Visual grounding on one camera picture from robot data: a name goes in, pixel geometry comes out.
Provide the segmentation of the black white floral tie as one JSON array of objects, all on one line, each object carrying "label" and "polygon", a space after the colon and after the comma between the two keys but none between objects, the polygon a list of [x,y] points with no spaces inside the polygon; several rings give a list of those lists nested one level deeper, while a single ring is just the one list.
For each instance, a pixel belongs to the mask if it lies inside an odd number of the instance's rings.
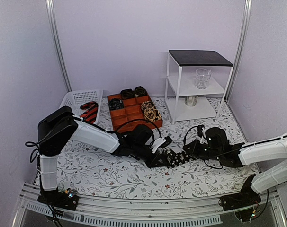
[{"label": "black white floral tie", "polygon": [[165,148],[162,156],[167,161],[168,168],[174,168],[193,160],[193,157],[191,157],[185,151],[175,153],[171,148]]}]

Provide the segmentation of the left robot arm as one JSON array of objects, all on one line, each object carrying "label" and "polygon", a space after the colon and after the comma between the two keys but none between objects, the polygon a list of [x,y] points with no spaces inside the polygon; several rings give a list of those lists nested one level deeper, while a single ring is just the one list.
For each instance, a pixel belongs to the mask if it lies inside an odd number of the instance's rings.
[{"label": "left robot arm", "polygon": [[75,116],[68,106],[59,108],[39,122],[38,141],[25,142],[25,146],[34,147],[39,154],[41,194],[52,205],[59,205],[63,200],[57,187],[57,159],[70,140],[89,144],[114,156],[142,159],[148,167],[155,166],[154,161],[172,142],[169,136],[155,138],[151,128],[142,123],[130,132],[107,131]]}]

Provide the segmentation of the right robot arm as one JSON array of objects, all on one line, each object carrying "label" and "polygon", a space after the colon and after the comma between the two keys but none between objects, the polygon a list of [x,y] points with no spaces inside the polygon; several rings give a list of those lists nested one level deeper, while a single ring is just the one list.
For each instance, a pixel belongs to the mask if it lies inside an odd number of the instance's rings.
[{"label": "right robot arm", "polygon": [[200,139],[183,146],[193,158],[218,160],[223,166],[240,168],[253,163],[282,159],[271,169],[247,178],[237,195],[240,206],[247,206],[261,192],[287,182],[287,133],[253,143],[230,144],[225,130],[213,127],[199,130]]}]

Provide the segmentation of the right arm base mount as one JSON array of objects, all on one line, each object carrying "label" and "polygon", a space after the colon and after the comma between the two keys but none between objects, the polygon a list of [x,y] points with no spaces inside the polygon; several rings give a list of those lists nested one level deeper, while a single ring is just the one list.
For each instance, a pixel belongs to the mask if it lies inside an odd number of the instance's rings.
[{"label": "right arm base mount", "polygon": [[[259,203],[261,202],[260,193],[256,193],[251,188],[255,176],[256,174],[253,174],[245,180],[240,192],[220,197],[218,204],[224,211],[243,208],[250,205],[257,205],[257,208],[259,207]],[[241,221],[247,222],[257,218],[257,208],[254,208],[250,215],[248,213],[240,214],[239,218]]]}]

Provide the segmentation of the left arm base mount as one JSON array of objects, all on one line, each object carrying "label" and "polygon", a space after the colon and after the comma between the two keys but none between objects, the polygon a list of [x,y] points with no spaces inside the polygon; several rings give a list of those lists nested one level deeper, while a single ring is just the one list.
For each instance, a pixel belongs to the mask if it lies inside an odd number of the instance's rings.
[{"label": "left arm base mount", "polygon": [[51,207],[75,211],[78,206],[79,196],[75,189],[68,188],[60,192],[58,188],[46,191],[40,186],[40,194],[37,201]]}]

